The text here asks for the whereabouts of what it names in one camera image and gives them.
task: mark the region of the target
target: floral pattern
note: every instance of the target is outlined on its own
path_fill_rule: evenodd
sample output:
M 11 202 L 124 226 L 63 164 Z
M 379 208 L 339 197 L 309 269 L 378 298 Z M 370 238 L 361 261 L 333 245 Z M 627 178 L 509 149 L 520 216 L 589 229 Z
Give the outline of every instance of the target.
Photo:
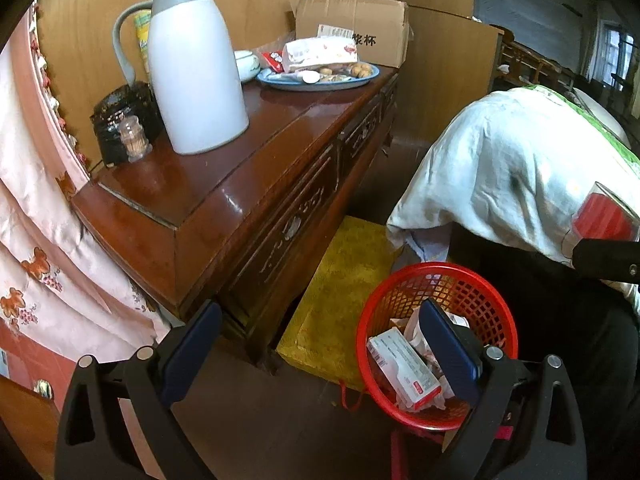
M 131 283 L 131 292 L 133 293 L 133 302 L 135 304 L 135 309 L 140 310 L 141 312 L 155 312 L 156 306 L 149 301 L 145 293 L 134 283 Z
M 60 191 L 62 191 L 67 201 L 71 202 L 71 197 L 76 194 L 76 186 L 71 180 L 69 172 L 65 171 L 64 175 L 56 177 L 56 182 L 60 186 Z
M 22 291 L 14 287 L 9 288 L 7 296 L 0 298 L 0 306 L 2 307 L 2 313 L 8 319 L 9 329 L 14 333 L 20 332 L 18 324 L 27 325 L 38 322 L 38 318 L 34 314 L 37 305 L 31 304 L 27 307 L 24 303 Z
M 62 284 L 58 281 L 60 268 L 47 261 L 47 254 L 41 248 L 33 249 L 31 261 L 24 260 L 20 264 L 34 280 L 44 283 L 51 290 L 62 292 Z

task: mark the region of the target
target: white ceramic bowl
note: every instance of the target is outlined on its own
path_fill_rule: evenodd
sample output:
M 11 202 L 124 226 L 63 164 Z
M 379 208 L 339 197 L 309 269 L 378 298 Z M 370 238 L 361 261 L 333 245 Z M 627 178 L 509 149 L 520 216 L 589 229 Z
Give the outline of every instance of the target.
M 240 75 L 240 81 L 246 83 L 251 81 L 260 72 L 260 60 L 250 50 L 236 50 L 234 52 L 236 56 L 236 65 L 238 66 L 238 73 Z

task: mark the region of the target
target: blanket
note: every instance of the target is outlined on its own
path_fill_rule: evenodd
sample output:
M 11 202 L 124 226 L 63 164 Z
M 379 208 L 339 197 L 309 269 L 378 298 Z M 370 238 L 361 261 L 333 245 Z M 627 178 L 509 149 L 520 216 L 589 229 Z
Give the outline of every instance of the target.
M 596 119 L 544 87 L 493 92 L 462 110 L 427 152 L 387 237 L 401 246 L 412 232 L 458 222 L 571 266 L 572 216 L 595 182 L 640 212 L 640 160 Z M 606 283 L 640 316 L 637 285 Z

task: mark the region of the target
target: wooden table top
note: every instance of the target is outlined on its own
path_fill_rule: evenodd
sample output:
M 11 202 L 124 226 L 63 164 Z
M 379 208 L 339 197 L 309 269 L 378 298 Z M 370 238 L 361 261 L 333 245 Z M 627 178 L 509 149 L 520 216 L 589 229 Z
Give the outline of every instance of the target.
M 162 135 L 144 159 L 102 170 L 72 204 L 89 231 L 155 300 L 182 312 L 356 111 L 396 72 L 336 92 L 244 86 L 247 131 L 199 155 Z

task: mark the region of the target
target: window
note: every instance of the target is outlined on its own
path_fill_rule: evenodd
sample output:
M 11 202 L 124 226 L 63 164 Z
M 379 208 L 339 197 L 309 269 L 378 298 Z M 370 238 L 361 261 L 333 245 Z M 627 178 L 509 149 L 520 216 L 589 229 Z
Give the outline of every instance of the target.
M 602 69 L 599 79 L 622 90 L 620 79 L 626 79 L 634 49 L 634 39 L 622 28 L 605 25 L 603 34 Z

